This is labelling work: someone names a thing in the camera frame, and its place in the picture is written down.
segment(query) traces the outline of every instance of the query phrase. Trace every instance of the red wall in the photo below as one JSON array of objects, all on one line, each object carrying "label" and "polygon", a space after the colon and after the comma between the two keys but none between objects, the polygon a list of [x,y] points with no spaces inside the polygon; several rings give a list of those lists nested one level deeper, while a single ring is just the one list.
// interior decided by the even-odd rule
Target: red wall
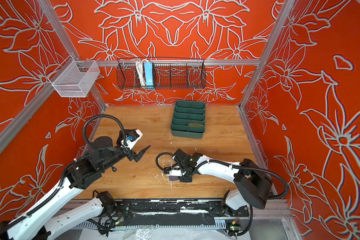
[{"label": "red wall", "polygon": [[[51,2],[83,60],[259,58],[281,8],[274,0]],[[104,78],[96,86],[110,105],[163,105],[178,99],[237,104],[254,66],[207,68],[206,88],[193,91],[121,90],[115,69],[101,70]]]},{"label": "red wall", "polygon": [[360,239],[360,1],[298,0],[245,112],[304,239]]},{"label": "red wall", "polygon": [[[0,132],[67,56],[37,1],[0,1]],[[82,125],[99,113],[91,94],[71,99],[54,92],[46,100],[0,155],[0,221],[56,184],[63,166],[81,155]]]}]

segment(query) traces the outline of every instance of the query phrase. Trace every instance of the white power cord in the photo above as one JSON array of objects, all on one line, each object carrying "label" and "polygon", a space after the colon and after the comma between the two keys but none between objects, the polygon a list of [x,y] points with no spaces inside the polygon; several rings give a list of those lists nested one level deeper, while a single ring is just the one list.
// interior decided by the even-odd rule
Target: white power cord
[{"label": "white power cord", "polygon": [[136,60],[136,70],[137,70],[137,74],[139,75],[140,85],[146,86],[144,75],[143,75],[143,71],[144,71],[143,62],[149,62],[149,61],[146,59]]}]

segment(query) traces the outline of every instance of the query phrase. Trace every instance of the wooden table surface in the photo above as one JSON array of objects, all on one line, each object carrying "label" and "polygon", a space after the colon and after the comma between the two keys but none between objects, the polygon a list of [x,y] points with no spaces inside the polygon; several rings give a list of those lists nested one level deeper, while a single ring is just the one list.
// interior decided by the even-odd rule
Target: wooden table surface
[{"label": "wooden table surface", "polygon": [[[168,176],[156,166],[155,158],[161,152],[174,153],[177,149],[192,155],[194,152],[221,161],[253,161],[250,144],[236,106],[207,106],[205,133],[202,139],[174,137],[170,124],[173,106],[113,106],[105,114],[118,118],[125,129],[140,129],[143,137],[134,146],[139,152],[151,145],[139,162],[123,159],[115,167],[116,172],[108,169],[103,176],[84,190],[76,198],[90,199],[92,191],[109,191],[114,198],[190,198],[222,197],[235,185],[210,175],[193,176],[192,183],[171,182]],[[119,125],[108,118],[101,120],[95,138],[109,136],[116,143]],[[161,166],[173,164],[170,156],[162,156]]]}]

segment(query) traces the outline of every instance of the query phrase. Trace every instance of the blue connector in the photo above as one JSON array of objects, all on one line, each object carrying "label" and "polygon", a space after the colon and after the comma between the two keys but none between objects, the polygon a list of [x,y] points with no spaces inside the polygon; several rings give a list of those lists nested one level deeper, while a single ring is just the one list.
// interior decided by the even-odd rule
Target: blue connector
[{"label": "blue connector", "polygon": [[145,84],[148,86],[148,88],[154,88],[153,87],[154,79],[152,76],[152,63],[144,63],[144,71],[145,71]]}]

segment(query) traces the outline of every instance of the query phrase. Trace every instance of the green divided organizer tray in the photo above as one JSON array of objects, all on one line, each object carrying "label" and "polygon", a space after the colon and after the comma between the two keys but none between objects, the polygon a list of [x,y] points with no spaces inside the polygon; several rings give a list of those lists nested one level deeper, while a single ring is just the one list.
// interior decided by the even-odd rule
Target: green divided organizer tray
[{"label": "green divided organizer tray", "polygon": [[[190,122],[202,124],[202,127],[188,126]],[[205,103],[177,100],[171,132],[176,137],[202,138],[205,132]]]}]

